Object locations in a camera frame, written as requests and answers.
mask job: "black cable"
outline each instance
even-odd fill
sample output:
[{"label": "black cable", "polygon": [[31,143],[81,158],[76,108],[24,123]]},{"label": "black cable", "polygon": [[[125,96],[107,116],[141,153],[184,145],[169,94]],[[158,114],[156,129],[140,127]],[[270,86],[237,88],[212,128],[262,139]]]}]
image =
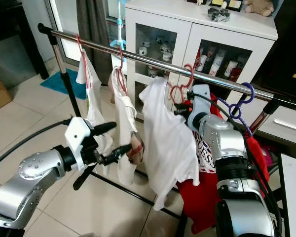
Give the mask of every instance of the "black cable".
[{"label": "black cable", "polygon": [[198,96],[208,102],[210,102],[212,105],[214,105],[215,107],[217,107],[229,120],[230,122],[232,123],[232,125],[240,132],[240,134],[242,135],[243,139],[244,139],[244,144],[245,144],[245,148],[247,150],[247,155],[248,155],[248,159],[249,160],[252,160],[255,167],[257,168],[257,171],[258,173],[260,174],[260,177],[262,178],[262,181],[264,182],[264,185],[261,183],[261,181],[259,180],[259,178],[257,179],[257,182],[259,183],[260,185],[260,188],[262,189],[262,191],[264,192],[266,198],[269,200],[270,204],[273,206],[273,209],[275,211],[275,217],[276,217],[276,222],[277,222],[277,229],[278,229],[278,233],[279,233],[279,236],[282,235],[282,218],[281,218],[281,213],[280,213],[280,210],[279,210],[279,207],[277,205],[277,201],[274,197],[274,194],[256,160],[256,158],[252,155],[250,149],[249,149],[249,146],[248,146],[248,143],[247,143],[247,140],[244,136],[244,134],[242,133],[242,130],[239,128],[239,126],[236,124],[236,122],[230,117],[230,115],[221,107],[219,106],[217,103],[215,103],[214,101],[206,98],[205,96],[203,95],[200,95],[200,94],[195,94],[193,93],[194,96]]},{"label": "black cable", "polygon": [[33,133],[32,135],[24,138],[22,141],[20,141],[19,143],[17,143],[16,145],[14,145],[12,148],[10,148],[7,152],[5,152],[2,156],[0,156],[0,162],[3,161],[9,154],[11,154],[13,151],[15,151],[18,147],[22,146],[24,143],[26,143],[27,141],[29,141],[30,139],[36,137],[37,135],[47,131],[47,130],[50,130],[52,129],[53,127],[56,127],[56,126],[59,126],[59,125],[69,125],[71,121],[71,118],[69,119],[66,119],[66,120],[63,120],[63,121],[60,121],[60,122],[56,122],[50,126],[47,126],[35,133]]}]

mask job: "glass cabinet door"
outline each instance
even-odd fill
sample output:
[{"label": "glass cabinet door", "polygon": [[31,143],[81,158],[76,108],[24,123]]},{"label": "glass cabinet door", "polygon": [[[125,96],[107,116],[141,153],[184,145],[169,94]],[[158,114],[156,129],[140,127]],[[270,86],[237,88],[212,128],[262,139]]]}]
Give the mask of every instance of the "glass cabinet door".
[{"label": "glass cabinet door", "polygon": [[[192,23],[152,13],[126,8],[127,51],[165,63],[182,66]],[[179,75],[146,64],[127,60],[128,96],[134,103],[139,118],[142,104],[138,94],[156,76],[177,85]],[[166,98],[167,107],[172,101]]]},{"label": "glass cabinet door", "polygon": [[[184,64],[198,73],[237,83],[251,82],[274,41],[234,31],[192,24]],[[179,84],[188,78],[180,77]],[[237,103],[240,93],[210,85],[210,91],[228,103]]]}]

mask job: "stuffed toy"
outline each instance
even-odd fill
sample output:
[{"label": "stuffed toy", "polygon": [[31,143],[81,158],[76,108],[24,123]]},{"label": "stuffed toy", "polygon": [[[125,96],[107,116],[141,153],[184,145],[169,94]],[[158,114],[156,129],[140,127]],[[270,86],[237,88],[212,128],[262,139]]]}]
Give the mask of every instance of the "stuffed toy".
[{"label": "stuffed toy", "polygon": [[269,16],[274,12],[272,0],[246,0],[245,5],[248,5],[245,9],[248,13],[255,12],[262,16]]}]

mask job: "clothes rack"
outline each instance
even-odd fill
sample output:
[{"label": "clothes rack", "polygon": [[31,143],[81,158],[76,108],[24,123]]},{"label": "clothes rack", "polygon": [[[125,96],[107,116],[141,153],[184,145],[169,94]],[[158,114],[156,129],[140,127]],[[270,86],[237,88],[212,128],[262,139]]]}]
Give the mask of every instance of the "clothes rack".
[{"label": "clothes rack", "polygon": [[[55,29],[46,27],[42,23],[39,23],[37,27],[41,33],[46,34],[48,36],[50,44],[52,45],[53,51],[55,53],[57,64],[58,64],[59,69],[61,71],[62,81],[63,81],[63,83],[66,87],[66,90],[68,92],[68,95],[69,95],[70,101],[72,103],[75,115],[80,117],[81,116],[80,111],[79,111],[79,108],[78,108],[78,105],[77,105],[77,102],[76,102],[76,99],[74,96],[72,85],[70,83],[70,78],[69,78],[68,72],[66,71],[66,68],[64,67],[63,60],[62,60],[62,54],[60,52],[59,45],[58,45],[58,42],[56,39],[56,38],[60,38],[60,39],[76,42],[77,41],[76,36],[73,34],[60,32]],[[108,46],[98,44],[98,43],[92,42],[90,40],[85,40],[82,38],[80,38],[80,42],[84,46],[90,47],[95,50],[99,50],[99,51],[109,53],[109,54],[120,55],[120,51],[117,48],[108,47]],[[125,58],[130,59],[130,60],[134,60],[134,61],[144,63],[147,65],[151,65],[151,66],[157,67],[159,69],[170,71],[170,72],[173,72],[173,73],[185,76],[185,77],[191,76],[191,71],[189,71],[186,68],[180,67],[180,66],[161,62],[158,60],[154,60],[154,59],[151,59],[151,58],[148,58],[145,56],[140,56],[138,54],[127,52],[127,51],[122,51],[122,54]],[[218,85],[218,86],[230,89],[230,90],[234,90],[234,91],[243,93],[244,95],[251,95],[250,89],[248,89],[246,86],[241,85],[236,82],[228,81],[226,79],[221,79],[221,78],[213,77],[213,76],[206,75],[203,73],[198,73],[198,72],[194,73],[194,79],[201,80],[204,83]],[[263,108],[260,115],[251,124],[250,129],[251,129],[252,133],[255,133],[262,126],[262,124],[266,121],[266,119],[271,114],[273,114],[279,106],[284,106],[284,107],[292,108],[292,109],[296,107],[296,99],[290,98],[288,96],[276,94],[276,93],[270,93],[267,91],[255,89],[255,97],[265,100],[268,103]],[[83,184],[83,182],[86,180],[86,178],[89,175],[92,175],[92,176],[95,176],[95,177],[103,180],[104,182],[107,182],[107,183],[127,192],[128,194],[144,201],[147,204],[150,204],[150,205],[154,204],[152,201],[146,199],[145,197],[140,196],[140,195],[132,192],[131,190],[129,190],[117,183],[114,183],[113,181],[111,181],[101,175],[94,173],[92,171],[93,168],[94,168],[94,166],[90,166],[87,169],[85,169],[84,173],[75,181],[75,183],[74,183],[75,190],[77,190]],[[145,175],[144,173],[142,173],[140,171],[136,171],[136,173],[139,173],[141,175]],[[177,214],[175,214],[165,208],[162,209],[162,211],[164,211],[165,213],[167,213],[175,218],[178,218],[180,220],[179,225],[178,225],[178,229],[177,229],[177,233],[176,233],[176,237],[183,236],[184,231],[185,231],[186,221],[187,221],[187,217],[184,215],[183,211],[182,211],[181,216],[178,216]]]}]

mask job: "blue mat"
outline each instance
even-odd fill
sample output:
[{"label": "blue mat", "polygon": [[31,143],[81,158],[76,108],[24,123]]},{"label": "blue mat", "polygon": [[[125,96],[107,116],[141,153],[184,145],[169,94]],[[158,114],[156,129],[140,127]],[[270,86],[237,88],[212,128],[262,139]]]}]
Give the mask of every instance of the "blue mat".
[{"label": "blue mat", "polygon": [[[85,84],[78,84],[77,82],[75,82],[78,72],[75,72],[70,69],[67,69],[67,72],[70,77],[71,85],[73,86],[74,95],[79,99],[85,100],[87,98],[87,95],[85,92]],[[60,72],[57,72],[54,75],[50,76],[48,79],[43,81],[40,85],[68,95],[65,85],[61,80]]]}]

